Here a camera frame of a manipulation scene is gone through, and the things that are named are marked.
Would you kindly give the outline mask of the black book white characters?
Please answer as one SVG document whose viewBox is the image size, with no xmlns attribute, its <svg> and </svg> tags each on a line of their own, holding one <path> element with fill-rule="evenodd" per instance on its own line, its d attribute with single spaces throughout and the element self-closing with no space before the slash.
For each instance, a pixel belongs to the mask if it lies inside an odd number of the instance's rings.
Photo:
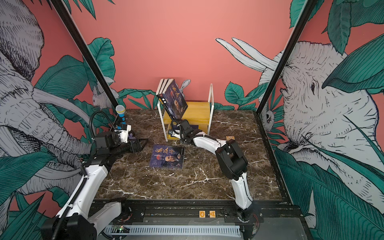
<svg viewBox="0 0 384 240">
<path fill-rule="evenodd" d="M 159 102 L 162 104 L 165 111 L 168 113 L 171 120 L 174 120 L 174 112 L 171 107 L 171 104 L 169 103 L 169 98 L 166 96 L 166 91 L 169 88 L 169 85 L 172 83 L 174 79 L 165 79 L 162 87 L 162 92 L 159 94 L 158 99 Z"/>
</svg>

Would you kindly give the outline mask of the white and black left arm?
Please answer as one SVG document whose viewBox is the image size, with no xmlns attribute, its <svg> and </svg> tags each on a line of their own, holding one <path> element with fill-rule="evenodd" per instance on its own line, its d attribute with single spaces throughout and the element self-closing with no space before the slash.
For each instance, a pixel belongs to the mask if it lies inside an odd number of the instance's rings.
<svg viewBox="0 0 384 240">
<path fill-rule="evenodd" d="M 135 137 L 126 121 L 126 109 L 116 107 L 112 131 L 91 133 L 96 148 L 91 158 L 81 164 L 82 179 L 57 215 L 41 228 L 44 240 L 95 240 L 123 210 L 122 200 L 111 200 L 92 216 L 89 215 L 96 193 L 116 159 L 126 153 L 139 153 L 148 139 Z"/>
</svg>

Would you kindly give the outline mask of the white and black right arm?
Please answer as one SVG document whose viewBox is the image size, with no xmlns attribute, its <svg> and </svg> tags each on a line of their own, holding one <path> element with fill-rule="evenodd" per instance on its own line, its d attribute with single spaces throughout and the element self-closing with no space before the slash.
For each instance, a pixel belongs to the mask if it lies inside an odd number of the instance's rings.
<svg viewBox="0 0 384 240">
<path fill-rule="evenodd" d="M 253 198 L 247 181 L 249 163 L 238 143 L 233 139 L 220 140 L 200 129 L 194 129 L 187 120 L 172 120 L 171 129 L 172 136 L 179 138 L 182 143 L 205 149 L 216 155 L 223 175 L 233 186 L 238 218 L 241 222 L 248 222 L 254 211 Z"/>
</svg>

